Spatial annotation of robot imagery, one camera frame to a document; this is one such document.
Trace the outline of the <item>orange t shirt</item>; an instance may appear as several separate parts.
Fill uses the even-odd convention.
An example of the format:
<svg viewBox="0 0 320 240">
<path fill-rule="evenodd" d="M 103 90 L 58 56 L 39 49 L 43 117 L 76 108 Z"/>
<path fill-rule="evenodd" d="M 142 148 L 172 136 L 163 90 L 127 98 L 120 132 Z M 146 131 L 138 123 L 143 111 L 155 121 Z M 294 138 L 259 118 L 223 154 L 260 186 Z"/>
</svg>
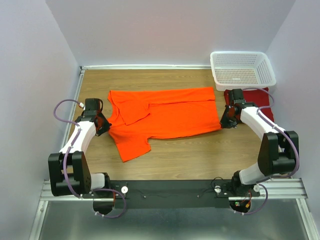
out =
<svg viewBox="0 0 320 240">
<path fill-rule="evenodd" d="M 123 162 L 151 150 L 149 139 L 175 139 L 221 129 L 212 87 L 160 91 L 111 90 L 109 135 Z"/>
</svg>

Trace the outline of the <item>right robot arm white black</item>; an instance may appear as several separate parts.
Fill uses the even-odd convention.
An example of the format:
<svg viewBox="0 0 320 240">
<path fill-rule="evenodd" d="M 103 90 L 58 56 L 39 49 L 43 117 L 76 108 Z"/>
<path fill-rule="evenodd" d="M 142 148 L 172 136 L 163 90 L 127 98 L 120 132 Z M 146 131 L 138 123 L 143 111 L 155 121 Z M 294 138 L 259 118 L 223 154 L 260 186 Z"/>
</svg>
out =
<svg viewBox="0 0 320 240">
<path fill-rule="evenodd" d="M 221 128 L 231 129 L 243 123 L 261 140 L 256 163 L 233 174 L 229 191 L 241 196 L 268 179 L 294 175 L 300 166 L 299 136 L 295 131 L 278 126 L 263 113 L 274 105 L 270 93 L 263 88 L 250 87 L 228 90 L 226 96 Z"/>
</svg>

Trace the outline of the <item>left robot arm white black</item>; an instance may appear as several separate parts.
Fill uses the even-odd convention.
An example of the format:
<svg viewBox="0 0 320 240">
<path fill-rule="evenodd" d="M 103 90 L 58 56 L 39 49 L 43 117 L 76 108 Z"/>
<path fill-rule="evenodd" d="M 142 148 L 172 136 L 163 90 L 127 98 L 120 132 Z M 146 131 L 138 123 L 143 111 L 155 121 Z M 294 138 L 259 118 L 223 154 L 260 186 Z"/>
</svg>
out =
<svg viewBox="0 0 320 240">
<path fill-rule="evenodd" d="M 76 103 L 82 109 L 75 121 L 62 119 L 57 115 L 58 107 L 65 102 Z M 53 116 L 58 121 L 74 125 L 74 131 L 60 151 L 48 157 L 53 196 L 73 195 L 80 198 L 92 190 L 92 175 L 85 153 L 93 137 L 108 132 L 112 126 L 103 115 L 103 106 L 103 101 L 99 98 L 87 98 L 84 103 L 65 99 L 55 106 Z"/>
</svg>

